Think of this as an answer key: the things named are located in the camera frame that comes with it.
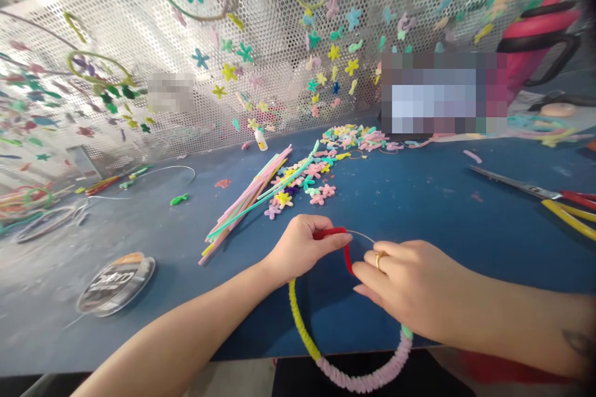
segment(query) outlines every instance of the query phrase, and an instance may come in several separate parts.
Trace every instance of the metal mesh wall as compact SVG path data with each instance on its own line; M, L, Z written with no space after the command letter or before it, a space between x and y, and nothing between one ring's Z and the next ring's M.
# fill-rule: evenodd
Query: metal mesh wall
M198 5L197 2L189 4L186 0L175 1L189 12L202 16L217 15L223 2L204 0L202 5ZM140 123L150 117L155 121L150 125L151 133L148 134L138 128L129 128L122 118L122 114L129 114L123 108L124 99L114 102L119 113L113 115L105 109L100 98L92 95L90 85L75 76L41 74L41 82L48 90L59 91L53 83L55 81L67 86L70 92L61 93L59 100L45 102L29 100L26 88L0 84L5 94L13 99L25 100L29 107L27 111L18 113L14 110L9 112L4 107L2 136L21 141L22 147L0 140L1 154L20 156L20 159L0 158L0 183L31 184L66 174L72 168L65 163L64 149L74 145L86 145L96 162L115 169L134 162L156 161L251 141L252 131L246 127L248 118L255 118L262 127L274 126L274 132L266 130L268 138L337 123L342 117L364 112L379 101L374 70L380 60L382 35L386 37L384 51L391 51L393 45L400 52L406 45L411 45L414 52L433 51L437 42L445 42L446 30L453 33L454 38L452 42L445 42L447 51L494 51L503 31L515 20L527 1L511 4L505 14L494 21L492 33L475 45L474 36L485 25L482 20L487 1L455 0L437 15L435 10L440 0L337 0L340 12L335 20L325 17L325 6L314 11L315 28L322 40L316 49L310 51L306 49L305 36L312 29L300 23L304 8L296 0L230 0L230 12L243 21L243 32L230 19L196 22L187 18L187 25L183 26L165 0L28 0L10 6L5 11L54 31L75 47L121 62L133 74L139 87L146 87L148 77L153 73L190 73L194 76L194 98L192 112L151 113L147 109L146 97L128 100L135 120ZM349 32L345 14L352 7L361 9L362 14L360 26ZM389 24L382 17L386 7L397 15ZM87 44L81 43L68 27L63 18L65 11L80 18L86 29ZM453 19L462 11L466 11L465 18L455 23ZM405 40L400 41L397 39L397 21L404 12L416 17L417 25L409 30ZM450 24L445 30L434 31L435 23L445 16L451 17ZM581 28L589 20L590 14L584 14L576 28ZM341 25L345 26L344 39L331 42L330 33L337 31ZM235 50L240 42L250 45L254 63L242 62L235 51L229 53L218 49L214 33L219 42L231 39ZM364 42L362 49L349 54L348 46L361 39ZM11 40L23 43L29 50L15 50L9 44ZM332 43L341 46L341 58L335 62L327 56ZM210 56L208 70L198 68L191 58L195 48ZM0 16L0 51L26 66L38 64L46 69L65 72L65 58L71 48L35 27ZM305 66L310 56L320 58L322 64L307 71ZM360 69L350 78L344 68L347 61L354 57L359 58ZM92 61L100 67L105 78L112 81L122 79L120 70L109 63L101 65L98 59ZM242 67L243 75L238 81L224 80L224 63ZM333 65L339 68L339 94L333 94ZM579 68L575 62L571 66ZM15 72L19 71L14 64L0 61L0 73ZM306 91L306 87L308 80L319 72L328 78L328 82L320 90L318 117L313 117L312 94ZM252 85L251 78L254 76L261 76L260 86ZM351 96L348 91L353 79L358 79L358 85ZM88 96L70 87L69 82L87 92ZM227 92L221 100L211 93L216 84L224 86ZM246 96L253 110L246 111L242 107L236 92ZM341 99L341 103L334 107L336 97ZM261 100L268 105L268 112L257 108ZM58 104L59 107L49 107L48 103ZM23 130L24 123L32 115L48 117L56 125ZM233 119L240 122L239 132L232 124ZM80 127L91 128L93 137L78 134ZM30 137L40 140L43 146L33 145ZM39 161L37 155L40 153L49 154L51 158ZM23 170L29 162L31 165Z

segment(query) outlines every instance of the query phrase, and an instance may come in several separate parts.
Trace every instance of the red pipe cleaner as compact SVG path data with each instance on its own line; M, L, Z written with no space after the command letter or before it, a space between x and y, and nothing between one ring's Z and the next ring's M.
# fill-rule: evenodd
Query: red pipe cleaner
M330 236L331 234L340 234L340 233L347 233L345 228L338 227L338 228L331 228L330 230L321 230L317 231L312 235L314 240L322 240L325 236ZM355 276L354 272L352 271L352 261L350 259L350 244L346 244L343 248L343 257L346 259L346 267L352 276Z

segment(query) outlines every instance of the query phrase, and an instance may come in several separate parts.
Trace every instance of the finger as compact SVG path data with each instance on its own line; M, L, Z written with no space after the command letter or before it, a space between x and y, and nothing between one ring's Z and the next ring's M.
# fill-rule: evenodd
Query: finger
M393 256L393 257L399 257L400 248L401 248L400 244L396 244L393 242L387 242L387 241L376 242L372 246L372 249L375 250L376 252L384 251L388 255Z
M318 241L317 245L322 247L324 253L327 254L345 247L351 240L351 234L332 234L331 236L327 236L321 241Z
M311 233L320 230L330 230L333 228L333 223L331 223L331 219L329 219L329 217L300 214L294 218L301 224L308 226Z
M387 275L378 271L376 267L371 267L366 262L354 262L352 271L354 276L380 297L383 297L391 289L391 282Z
M383 308L383 299L381 298L381 296L378 293L372 291L365 284L359 284L359 285L355 286L354 291L364 297L369 298L377 306Z
M367 251L364 253L364 261L371 267L377 268L377 251ZM391 270L393 265L396 263L395 259L391 255L381 256L379 258L379 269L382 273L387 274L387 270Z

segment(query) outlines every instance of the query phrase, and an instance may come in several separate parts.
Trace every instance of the glue bottle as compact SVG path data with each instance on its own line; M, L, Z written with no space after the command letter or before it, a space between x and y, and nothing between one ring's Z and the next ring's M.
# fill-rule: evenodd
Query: glue bottle
M266 151L269 148L267 146L267 141L265 141L265 136L263 135L263 132L261 132L260 129L255 130L255 139L261 151Z

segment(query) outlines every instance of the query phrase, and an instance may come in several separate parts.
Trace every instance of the right hand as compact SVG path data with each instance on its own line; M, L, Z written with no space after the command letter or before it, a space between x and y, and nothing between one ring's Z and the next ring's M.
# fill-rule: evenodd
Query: right hand
M362 281L356 292L415 334L440 343L474 349L490 336L491 316L498 309L494 282L499 281L463 267L428 242L377 242L373 248L364 262L353 265ZM387 253L379 260L381 271L379 251Z

